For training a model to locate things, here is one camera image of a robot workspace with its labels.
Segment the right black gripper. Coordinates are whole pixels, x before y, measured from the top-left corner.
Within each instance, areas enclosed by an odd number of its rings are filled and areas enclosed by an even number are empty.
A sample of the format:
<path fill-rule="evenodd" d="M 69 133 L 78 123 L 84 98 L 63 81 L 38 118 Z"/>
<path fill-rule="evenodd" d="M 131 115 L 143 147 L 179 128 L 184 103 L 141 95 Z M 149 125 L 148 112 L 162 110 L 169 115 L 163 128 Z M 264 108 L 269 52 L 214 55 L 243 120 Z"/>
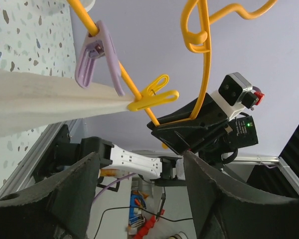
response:
<path fill-rule="evenodd" d="M 166 116 L 158 118 L 160 124 L 170 123 L 188 118 L 196 105 L 197 98 Z M 198 116 L 194 120 L 182 121 L 166 125 L 147 124 L 151 134 L 176 154 L 186 151 L 197 153 L 205 150 L 218 138 L 226 134 L 228 118 L 225 112 L 206 93 Z"/>

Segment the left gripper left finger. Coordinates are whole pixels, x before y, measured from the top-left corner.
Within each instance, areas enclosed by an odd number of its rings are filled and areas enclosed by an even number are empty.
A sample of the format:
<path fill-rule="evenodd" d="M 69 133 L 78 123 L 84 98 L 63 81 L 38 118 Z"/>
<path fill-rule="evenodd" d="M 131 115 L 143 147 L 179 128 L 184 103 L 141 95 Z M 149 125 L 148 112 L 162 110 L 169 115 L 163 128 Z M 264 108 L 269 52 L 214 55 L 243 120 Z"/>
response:
<path fill-rule="evenodd" d="M 0 198 L 0 239 L 83 239 L 100 169 L 98 153 Z"/>

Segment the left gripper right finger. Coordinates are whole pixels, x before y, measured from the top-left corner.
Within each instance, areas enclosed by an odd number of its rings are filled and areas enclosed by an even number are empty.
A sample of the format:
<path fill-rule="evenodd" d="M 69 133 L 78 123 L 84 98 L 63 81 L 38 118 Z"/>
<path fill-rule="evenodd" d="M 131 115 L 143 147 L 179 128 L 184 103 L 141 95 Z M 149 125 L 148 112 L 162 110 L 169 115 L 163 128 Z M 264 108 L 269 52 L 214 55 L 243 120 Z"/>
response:
<path fill-rule="evenodd" d="M 299 239 L 299 199 L 251 187 L 190 151 L 183 158 L 197 238 Z"/>

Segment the orange plastic hanger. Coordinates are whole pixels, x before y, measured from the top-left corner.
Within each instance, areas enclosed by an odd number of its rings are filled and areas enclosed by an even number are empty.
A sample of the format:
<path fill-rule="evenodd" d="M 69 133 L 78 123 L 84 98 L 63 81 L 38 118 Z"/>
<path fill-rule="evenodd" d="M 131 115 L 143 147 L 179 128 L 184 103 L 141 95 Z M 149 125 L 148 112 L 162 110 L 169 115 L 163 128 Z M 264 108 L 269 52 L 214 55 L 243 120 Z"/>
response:
<path fill-rule="evenodd" d="M 160 74 L 168 74 L 166 90 L 178 90 L 179 99 L 153 109 L 157 117 L 169 114 L 198 96 L 202 80 L 203 57 L 189 52 L 180 30 L 183 0 L 98 0 L 90 10 L 94 20 L 102 20 L 114 40 L 118 57 L 136 86 L 143 89 Z M 248 153 L 279 154 L 284 139 L 272 121 L 278 94 L 274 81 L 274 30 L 280 23 L 279 0 L 264 15 L 243 20 L 232 13 L 211 25 L 212 64 L 208 90 L 218 89 L 226 74 L 241 73 L 265 94 L 252 112 L 259 143 Z M 76 141 L 99 136 L 122 148 L 160 151 L 160 141 L 147 128 L 144 111 L 97 116 L 82 121 Z"/>

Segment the white underwear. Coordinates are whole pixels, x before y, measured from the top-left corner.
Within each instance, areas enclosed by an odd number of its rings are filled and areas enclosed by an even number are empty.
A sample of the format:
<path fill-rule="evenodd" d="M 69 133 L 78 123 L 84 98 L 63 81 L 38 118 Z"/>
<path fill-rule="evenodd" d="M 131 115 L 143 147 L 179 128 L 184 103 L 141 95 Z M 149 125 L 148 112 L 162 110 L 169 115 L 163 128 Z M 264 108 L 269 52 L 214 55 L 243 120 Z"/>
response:
<path fill-rule="evenodd" d="M 62 121 L 127 110 L 131 95 L 92 83 L 83 89 L 66 77 L 0 69 L 0 137 Z"/>

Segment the purple clothespin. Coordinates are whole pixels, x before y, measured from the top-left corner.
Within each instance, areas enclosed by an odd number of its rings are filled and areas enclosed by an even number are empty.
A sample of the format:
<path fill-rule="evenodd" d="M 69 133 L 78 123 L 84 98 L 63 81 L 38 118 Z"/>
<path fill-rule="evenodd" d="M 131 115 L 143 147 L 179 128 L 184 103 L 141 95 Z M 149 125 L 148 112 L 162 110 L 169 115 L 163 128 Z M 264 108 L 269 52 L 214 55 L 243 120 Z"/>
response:
<path fill-rule="evenodd" d="M 99 33 L 95 36 L 90 33 L 86 34 L 75 68 L 75 81 L 81 88 L 88 88 L 92 83 L 97 61 L 104 57 L 114 88 L 122 97 L 125 95 L 120 83 L 122 73 L 111 35 L 101 20 L 97 21 L 95 26 L 98 27 Z"/>

